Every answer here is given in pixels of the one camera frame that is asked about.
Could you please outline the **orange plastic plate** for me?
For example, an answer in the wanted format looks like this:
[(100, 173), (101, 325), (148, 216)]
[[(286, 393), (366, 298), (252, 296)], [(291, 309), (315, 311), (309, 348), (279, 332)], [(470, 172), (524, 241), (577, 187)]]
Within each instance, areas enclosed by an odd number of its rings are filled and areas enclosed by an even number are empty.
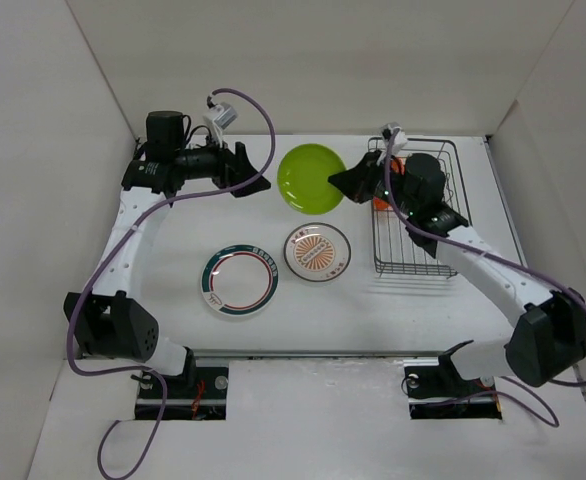
[[(393, 157), (391, 161), (391, 170), (393, 172), (392, 177), (394, 177), (395, 175), (403, 175), (405, 172), (405, 158)], [(388, 202), (378, 197), (375, 197), (373, 199), (373, 206), (374, 209), (378, 211), (391, 209), (391, 206)]]

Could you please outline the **green plastic plate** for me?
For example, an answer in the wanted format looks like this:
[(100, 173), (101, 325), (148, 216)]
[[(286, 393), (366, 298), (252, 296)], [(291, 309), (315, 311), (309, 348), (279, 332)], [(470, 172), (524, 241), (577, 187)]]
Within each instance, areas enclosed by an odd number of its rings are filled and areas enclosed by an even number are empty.
[(335, 209), (344, 195), (328, 178), (343, 173), (346, 166), (330, 148), (307, 143), (294, 147), (281, 160), (277, 172), (279, 192), (293, 210), (323, 215)]

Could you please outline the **white plate teal rim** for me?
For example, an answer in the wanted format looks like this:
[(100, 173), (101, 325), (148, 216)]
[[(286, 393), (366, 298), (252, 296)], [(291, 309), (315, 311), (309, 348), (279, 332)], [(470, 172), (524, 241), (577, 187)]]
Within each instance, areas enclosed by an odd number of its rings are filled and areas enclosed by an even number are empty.
[(279, 284), (274, 258), (260, 247), (236, 244), (212, 255), (199, 281), (204, 302), (232, 317), (253, 315), (273, 299)]

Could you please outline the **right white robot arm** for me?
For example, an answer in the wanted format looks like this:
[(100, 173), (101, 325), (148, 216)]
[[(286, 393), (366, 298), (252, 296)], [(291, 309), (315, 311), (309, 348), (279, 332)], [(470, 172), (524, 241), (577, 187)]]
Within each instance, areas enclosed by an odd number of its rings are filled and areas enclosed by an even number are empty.
[(550, 288), (498, 260), (469, 221), (444, 200), (439, 161), (413, 154), (385, 164), (379, 151), (328, 181), (355, 203), (379, 199), (399, 208), (413, 243), (488, 298), (512, 327), (509, 340), (462, 342), (440, 355), (435, 381), (456, 394), (471, 380), (513, 375), (539, 387), (586, 357), (586, 315), (573, 293)]

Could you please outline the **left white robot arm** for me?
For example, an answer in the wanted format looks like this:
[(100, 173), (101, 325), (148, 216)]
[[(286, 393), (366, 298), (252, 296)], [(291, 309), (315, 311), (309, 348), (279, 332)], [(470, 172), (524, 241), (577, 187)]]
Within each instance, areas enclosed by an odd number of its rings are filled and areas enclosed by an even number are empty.
[(196, 387), (194, 354), (164, 337), (158, 321), (137, 300), (141, 277), (161, 223), (172, 206), (187, 200), (189, 180), (209, 179), (210, 196), (243, 198), (270, 189), (263, 170), (250, 162), (246, 147), (230, 147), (224, 132), (236, 119), (227, 103), (208, 105), (206, 140), (192, 146), (179, 111), (153, 111), (146, 118), (146, 140), (134, 154), (121, 183), (119, 212), (96, 270), (80, 292), (67, 294), (63, 310), (69, 326), (67, 360), (82, 370), (74, 351), (124, 359), (158, 375), (177, 397)]

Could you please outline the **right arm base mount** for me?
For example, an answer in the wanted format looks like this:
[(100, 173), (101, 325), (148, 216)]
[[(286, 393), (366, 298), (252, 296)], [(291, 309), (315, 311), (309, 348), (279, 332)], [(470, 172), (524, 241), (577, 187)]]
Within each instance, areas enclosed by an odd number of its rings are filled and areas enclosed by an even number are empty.
[(492, 378), (464, 380), (436, 359), (407, 361), (403, 370), (412, 420), (502, 419)]

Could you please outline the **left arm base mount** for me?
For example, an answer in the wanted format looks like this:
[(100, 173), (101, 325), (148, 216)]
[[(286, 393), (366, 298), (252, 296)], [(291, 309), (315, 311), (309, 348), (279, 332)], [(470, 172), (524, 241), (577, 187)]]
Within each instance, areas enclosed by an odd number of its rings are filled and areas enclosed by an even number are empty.
[[(132, 375), (138, 383), (135, 420), (154, 420), (159, 413), (162, 387), (149, 373)], [(206, 361), (197, 367), (194, 384), (166, 377), (167, 402), (163, 420), (222, 421), (226, 419), (229, 368)]]

